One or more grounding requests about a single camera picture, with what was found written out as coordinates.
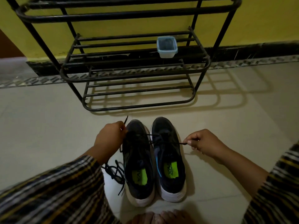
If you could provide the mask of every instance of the black sneaker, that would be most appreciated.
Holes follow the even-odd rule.
[[[153,147],[148,129],[139,120],[130,121],[126,129],[122,145],[126,194],[131,204],[144,207],[155,197]]]
[[[151,128],[157,164],[157,189],[161,197],[169,202],[181,201],[187,191],[185,165],[176,130],[164,117],[155,119]]]

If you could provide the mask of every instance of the insole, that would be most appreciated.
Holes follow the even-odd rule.
[[[176,162],[164,163],[164,173],[168,178],[178,177],[178,166]]]
[[[132,171],[132,178],[135,184],[138,185],[146,185],[147,184],[147,172],[145,168],[140,170],[133,170]]]

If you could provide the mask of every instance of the blue shoe accent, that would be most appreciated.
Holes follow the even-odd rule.
[[[162,175],[161,175],[161,173],[160,173],[160,171],[159,171],[159,168],[158,168],[158,157],[157,157],[157,156],[156,156],[156,164],[157,164],[157,170],[158,170],[158,173],[159,173],[160,177],[162,177]]]

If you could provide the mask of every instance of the yellow wall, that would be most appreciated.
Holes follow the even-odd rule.
[[[26,0],[17,0],[19,4]],[[204,1],[202,6],[230,4],[229,0]],[[67,9],[69,14],[112,12],[165,8],[195,7],[196,2],[151,4],[139,6],[97,7]],[[35,10],[29,14],[61,14],[59,10]],[[199,15],[195,33],[205,47],[213,46],[227,13]],[[0,29],[13,41],[29,60],[40,60],[46,55],[6,0],[0,0]],[[186,30],[193,16],[129,19],[114,21],[74,22],[76,32],[83,37],[155,33]],[[73,37],[66,23],[34,24],[43,40],[57,57],[66,56]],[[263,42],[299,40],[299,0],[243,0],[221,43],[222,46],[256,44]],[[99,48],[96,51],[155,47]]]

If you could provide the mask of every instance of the sleeve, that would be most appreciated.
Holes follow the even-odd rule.
[[[0,194],[0,223],[119,223],[96,159],[83,156]]]
[[[252,198],[243,223],[299,223],[299,142],[276,163]]]

